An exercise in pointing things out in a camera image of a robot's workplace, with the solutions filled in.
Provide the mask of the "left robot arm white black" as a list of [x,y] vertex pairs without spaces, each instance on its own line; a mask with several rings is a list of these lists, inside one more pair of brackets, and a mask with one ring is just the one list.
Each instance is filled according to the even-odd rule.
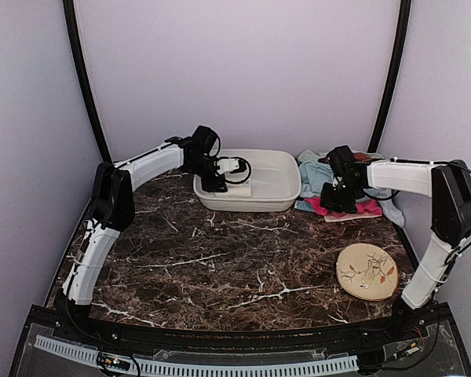
[[174,169],[208,178],[217,189],[223,188],[221,170],[211,153],[213,146],[220,145],[214,130],[198,126],[191,136],[170,137],[148,152],[97,167],[82,246],[54,301],[59,313],[74,311],[65,318],[64,329],[76,341],[89,342],[95,335],[94,323],[77,311],[89,312],[105,259],[120,233],[134,220],[134,191]]

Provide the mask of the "white plastic basin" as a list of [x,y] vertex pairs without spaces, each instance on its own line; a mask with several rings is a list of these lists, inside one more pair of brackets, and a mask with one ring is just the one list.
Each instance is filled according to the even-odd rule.
[[193,190],[210,210],[232,212],[276,212],[287,210],[301,193],[301,174],[288,152],[264,149],[223,149],[221,157],[242,157],[251,172],[226,174],[229,181],[251,185],[251,197],[231,197],[225,192],[204,192],[201,178],[194,176]]

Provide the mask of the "white embroidered towel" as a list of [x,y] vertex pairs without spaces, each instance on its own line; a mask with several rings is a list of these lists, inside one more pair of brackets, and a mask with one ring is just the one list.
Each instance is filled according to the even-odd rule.
[[251,185],[227,185],[227,196],[231,197],[251,197]]

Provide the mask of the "pink towel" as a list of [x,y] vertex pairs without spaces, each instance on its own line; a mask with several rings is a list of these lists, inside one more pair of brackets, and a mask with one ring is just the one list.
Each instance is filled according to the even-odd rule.
[[322,206],[321,198],[314,196],[296,200],[294,209],[311,212],[319,215],[325,222],[343,222],[358,219],[380,218],[383,215],[382,208],[374,199],[369,199],[355,205],[356,212],[349,214],[346,212],[334,212]]

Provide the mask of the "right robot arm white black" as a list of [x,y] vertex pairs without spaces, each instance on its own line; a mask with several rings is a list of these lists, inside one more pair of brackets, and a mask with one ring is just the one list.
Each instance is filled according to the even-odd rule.
[[443,285],[456,259],[471,246],[471,170],[449,162],[376,159],[359,161],[349,146],[330,151],[333,181],[323,185],[322,205],[335,212],[356,213],[356,201],[367,189],[389,189],[431,200],[431,236],[400,300],[412,310],[423,307]]

